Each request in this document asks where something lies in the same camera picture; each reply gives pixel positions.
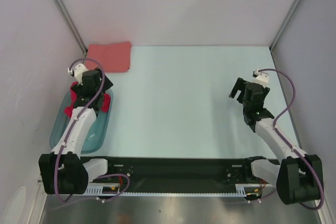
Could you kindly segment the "red t shirt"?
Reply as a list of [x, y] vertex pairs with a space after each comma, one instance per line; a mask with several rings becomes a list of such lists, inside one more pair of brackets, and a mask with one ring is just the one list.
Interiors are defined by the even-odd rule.
[[[69, 118], [71, 118], [71, 116], [72, 116], [74, 103], [77, 99], [77, 94], [72, 90], [72, 87], [76, 86], [77, 84], [78, 84], [77, 81], [75, 81], [71, 84], [71, 86], [70, 86], [71, 105], [64, 108], [64, 113]], [[104, 98], [103, 98], [103, 105], [101, 107], [102, 112], [106, 113], [106, 112], [109, 111], [110, 102], [111, 102], [111, 96], [109, 94], [105, 93]]]

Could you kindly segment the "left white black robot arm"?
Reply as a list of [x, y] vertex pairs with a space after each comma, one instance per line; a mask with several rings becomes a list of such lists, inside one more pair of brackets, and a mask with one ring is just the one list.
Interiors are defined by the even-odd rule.
[[115, 178], [116, 169], [104, 158], [81, 161], [81, 152], [89, 130], [102, 112], [104, 94], [112, 87], [99, 68], [75, 67], [78, 83], [70, 121], [51, 153], [40, 156], [38, 165], [45, 192], [49, 195], [81, 195], [88, 184], [100, 177], [105, 182]]

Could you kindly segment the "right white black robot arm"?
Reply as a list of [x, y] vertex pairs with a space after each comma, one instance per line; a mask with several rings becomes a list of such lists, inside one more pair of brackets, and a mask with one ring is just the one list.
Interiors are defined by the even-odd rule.
[[316, 208], [320, 209], [325, 200], [322, 161], [285, 138], [276, 126], [275, 117], [264, 107], [269, 91], [266, 82], [260, 79], [249, 82], [238, 78], [229, 95], [242, 104], [246, 125], [264, 140], [279, 161], [279, 165], [274, 165], [258, 158], [242, 169], [243, 179], [254, 183], [261, 178], [274, 185], [286, 205], [318, 200]]

